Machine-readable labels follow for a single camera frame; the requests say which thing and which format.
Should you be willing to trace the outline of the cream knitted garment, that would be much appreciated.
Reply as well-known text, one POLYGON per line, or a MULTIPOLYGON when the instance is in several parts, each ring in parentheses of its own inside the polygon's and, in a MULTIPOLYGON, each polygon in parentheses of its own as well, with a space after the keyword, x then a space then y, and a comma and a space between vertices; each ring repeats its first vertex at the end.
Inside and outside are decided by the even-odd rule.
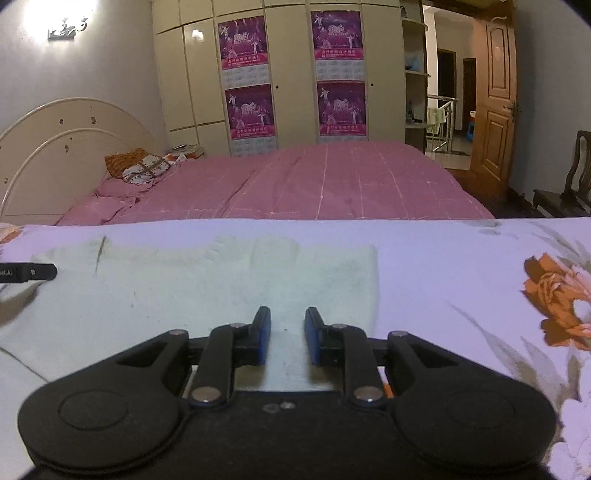
POLYGON ((372 246, 304 246, 290 238, 221 236, 211 244, 152 249, 106 237, 38 256, 55 279, 1 290, 1 346, 52 381, 172 329, 204 337, 221 325, 271 313, 262 367, 236 375, 240 389, 329 390, 335 374, 311 363, 304 314, 374 327, 378 253, 372 246))

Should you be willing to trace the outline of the cream curved headboard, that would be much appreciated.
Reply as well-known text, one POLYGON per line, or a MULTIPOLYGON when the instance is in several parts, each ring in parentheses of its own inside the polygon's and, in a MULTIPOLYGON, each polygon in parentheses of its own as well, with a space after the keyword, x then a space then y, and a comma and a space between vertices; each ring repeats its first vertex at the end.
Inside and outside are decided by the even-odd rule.
POLYGON ((66 98, 27 113, 1 134, 1 221, 54 225, 106 176, 104 158, 157 153, 131 114, 93 98, 66 98))

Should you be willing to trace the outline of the pink pillow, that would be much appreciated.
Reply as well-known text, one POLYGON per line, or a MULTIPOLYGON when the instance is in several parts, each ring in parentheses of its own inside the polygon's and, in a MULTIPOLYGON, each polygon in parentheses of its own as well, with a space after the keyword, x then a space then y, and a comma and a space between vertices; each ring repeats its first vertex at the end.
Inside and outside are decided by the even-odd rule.
POLYGON ((94 190, 94 194, 102 198, 135 201, 148 193, 152 187, 152 182, 132 184, 120 179, 109 178, 101 182, 94 190))

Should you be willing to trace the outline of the orange white patterned pillow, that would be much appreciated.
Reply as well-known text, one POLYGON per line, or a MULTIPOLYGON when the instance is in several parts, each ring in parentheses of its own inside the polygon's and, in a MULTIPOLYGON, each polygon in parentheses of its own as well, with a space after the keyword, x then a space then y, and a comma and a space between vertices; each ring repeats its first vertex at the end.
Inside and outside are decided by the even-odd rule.
POLYGON ((141 185, 159 178, 186 159, 184 154, 167 154, 161 157, 138 148, 106 156, 104 162, 110 177, 128 184, 141 185))

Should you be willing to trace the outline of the pink checked bed cover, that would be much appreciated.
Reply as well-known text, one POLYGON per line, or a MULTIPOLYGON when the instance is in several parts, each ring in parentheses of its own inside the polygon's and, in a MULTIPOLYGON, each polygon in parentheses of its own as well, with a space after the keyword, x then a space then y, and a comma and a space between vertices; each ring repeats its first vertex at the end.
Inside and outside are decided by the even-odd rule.
POLYGON ((443 167, 398 141, 344 142, 247 157, 185 160, 141 198, 94 191, 59 220, 98 226, 163 220, 489 220, 443 167))

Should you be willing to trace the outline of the lilac floral bed sheet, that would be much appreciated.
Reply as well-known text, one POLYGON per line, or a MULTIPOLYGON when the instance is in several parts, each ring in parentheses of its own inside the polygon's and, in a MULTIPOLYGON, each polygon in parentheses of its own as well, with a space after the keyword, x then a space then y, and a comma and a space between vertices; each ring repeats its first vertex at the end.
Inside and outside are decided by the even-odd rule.
MULTIPOLYGON (((152 249, 202 247, 221 236, 290 238, 304 246, 372 246, 379 305, 372 334, 407 330, 539 388, 559 424, 546 458, 559 479, 590 475, 590 223, 178 220, 97 227, 27 226, 1 252, 47 251, 106 237, 152 249)), ((47 381, 1 346, 1 475, 31 467, 17 434, 27 394, 47 381)))

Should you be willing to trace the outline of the books on nightstand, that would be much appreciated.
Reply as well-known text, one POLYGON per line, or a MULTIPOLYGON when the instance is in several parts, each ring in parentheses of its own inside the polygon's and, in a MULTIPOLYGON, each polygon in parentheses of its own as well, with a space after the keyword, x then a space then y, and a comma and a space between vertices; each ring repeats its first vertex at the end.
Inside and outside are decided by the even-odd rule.
POLYGON ((169 153, 172 156, 184 155, 186 158, 197 159, 205 154, 204 147, 198 144, 180 144, 173 147, 169 153))

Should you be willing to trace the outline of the lower left purple poster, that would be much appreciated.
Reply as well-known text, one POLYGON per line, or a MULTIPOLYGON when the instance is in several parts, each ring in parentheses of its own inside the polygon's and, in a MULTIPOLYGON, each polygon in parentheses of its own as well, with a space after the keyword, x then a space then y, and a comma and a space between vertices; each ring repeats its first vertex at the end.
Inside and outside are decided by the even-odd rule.
POLYGON ((242 157, 276 150, 276 122, 270 84, 232 88, 224 94, 231 155, 242 157))

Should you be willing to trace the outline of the purple poster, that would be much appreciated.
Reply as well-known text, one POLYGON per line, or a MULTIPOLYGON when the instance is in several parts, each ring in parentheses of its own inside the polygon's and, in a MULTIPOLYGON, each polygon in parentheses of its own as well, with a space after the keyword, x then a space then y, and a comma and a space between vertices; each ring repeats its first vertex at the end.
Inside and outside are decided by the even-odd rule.
POLYGON ((232 88, 224 94, 231 155, 242 157, 276 150, 276 122, 270 84, 232 88))
POLYGON ((311 40, 318 82, 365 80, 360 11, 312 10, 311 40))
POLYGON ((217 24, 221 82, 225 89, 270 84, 269 50, 263 16, 217 24))
POLYGON ((367 140, 366 84, 363 81, 317 83, 318 141, 367 140))

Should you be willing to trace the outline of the white metal rack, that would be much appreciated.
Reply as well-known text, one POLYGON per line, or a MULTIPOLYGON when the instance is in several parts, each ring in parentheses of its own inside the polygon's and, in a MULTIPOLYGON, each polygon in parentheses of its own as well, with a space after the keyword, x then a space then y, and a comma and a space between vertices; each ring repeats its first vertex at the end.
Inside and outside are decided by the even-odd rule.
POLYGON ((452 153, 457 104, 455 97, 428 95, 427 138, 432 152, 452 153))

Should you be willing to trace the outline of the lower right purple poster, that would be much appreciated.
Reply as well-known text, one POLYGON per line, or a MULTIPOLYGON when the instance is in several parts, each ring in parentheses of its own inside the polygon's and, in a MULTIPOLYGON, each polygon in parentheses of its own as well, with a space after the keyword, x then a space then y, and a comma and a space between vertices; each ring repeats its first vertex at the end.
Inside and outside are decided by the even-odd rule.
POLYGON ((363 81, 317 83, 318 141, 367 140, 366 84, 363 81))

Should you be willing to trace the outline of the blue plastic stool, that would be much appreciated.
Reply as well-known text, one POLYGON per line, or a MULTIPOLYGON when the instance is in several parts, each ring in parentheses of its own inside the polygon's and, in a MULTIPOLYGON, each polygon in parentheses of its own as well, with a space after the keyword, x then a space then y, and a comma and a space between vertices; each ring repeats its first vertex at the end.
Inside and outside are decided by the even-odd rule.
POLYGON ((475 136, 475 119, 471 118, 470 122, 468 123, 466 138, 470 141, 473 141, 474 136, 475 136))

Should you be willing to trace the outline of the cream wardrobe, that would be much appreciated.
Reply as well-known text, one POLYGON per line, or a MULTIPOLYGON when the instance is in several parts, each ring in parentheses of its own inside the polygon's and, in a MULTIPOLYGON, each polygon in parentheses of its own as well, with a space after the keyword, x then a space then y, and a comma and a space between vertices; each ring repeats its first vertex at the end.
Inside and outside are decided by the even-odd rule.
POLYGON ((277 148, 320 143, 312 10, 361 12, 368 120, 363 141, 410 143, 420 112, 410 86, 424 73, 406 51, 405 35, 415 25, 408 3, 155 1, 155 61, 170 145, 198 144, 209 154, 231 155, 217 24, 254 16, 266 23, 277 148))

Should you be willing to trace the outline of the dark wooden chair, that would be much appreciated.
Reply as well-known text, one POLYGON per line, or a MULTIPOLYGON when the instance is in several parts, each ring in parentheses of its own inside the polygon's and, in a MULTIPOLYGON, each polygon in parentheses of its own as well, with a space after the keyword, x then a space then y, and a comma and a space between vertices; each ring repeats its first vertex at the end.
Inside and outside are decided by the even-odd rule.
POLYGON ((563 191, 534 190, 533 207, 553 218, 590 216, 590 132, 579 130, 563 191))

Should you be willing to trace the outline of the upper left purple poster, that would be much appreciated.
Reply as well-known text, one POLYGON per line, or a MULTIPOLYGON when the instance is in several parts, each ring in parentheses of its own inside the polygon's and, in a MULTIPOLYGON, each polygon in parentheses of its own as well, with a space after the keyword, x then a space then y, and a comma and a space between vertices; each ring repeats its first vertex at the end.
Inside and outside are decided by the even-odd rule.
POLYGON ((221 82, 225 89, 270 84, 269 50, 263 16, 217 24, 221 82))

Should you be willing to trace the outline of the brown wooden door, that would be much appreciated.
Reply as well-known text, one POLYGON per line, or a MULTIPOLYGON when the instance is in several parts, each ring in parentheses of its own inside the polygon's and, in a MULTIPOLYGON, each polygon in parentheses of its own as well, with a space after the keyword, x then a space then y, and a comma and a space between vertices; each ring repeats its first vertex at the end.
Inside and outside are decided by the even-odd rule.
POLYGON ((477 67, 476 121, 470 172, 488 198, 506 196, 518 116, 518 65, 509 11, 491 10, 474 25, 477 67))

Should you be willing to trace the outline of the upper right purple poster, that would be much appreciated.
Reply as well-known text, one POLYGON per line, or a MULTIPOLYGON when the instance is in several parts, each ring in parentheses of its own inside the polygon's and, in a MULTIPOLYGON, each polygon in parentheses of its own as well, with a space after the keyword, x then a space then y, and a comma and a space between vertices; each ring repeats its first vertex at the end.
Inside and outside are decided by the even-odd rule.
POLYGON ((312 10, 311 40, 318 82, 365 80, 360 11, 312 10))

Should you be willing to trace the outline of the wall lamp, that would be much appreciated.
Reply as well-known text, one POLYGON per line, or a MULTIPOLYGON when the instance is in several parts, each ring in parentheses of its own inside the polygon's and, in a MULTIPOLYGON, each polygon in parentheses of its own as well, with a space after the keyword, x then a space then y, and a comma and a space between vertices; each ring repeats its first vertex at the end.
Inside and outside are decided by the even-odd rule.
POLYGON ((64 18, 55 28, 48 30, 48 41, 72 41, 78 33, 86 30, 88 18, 64 18))

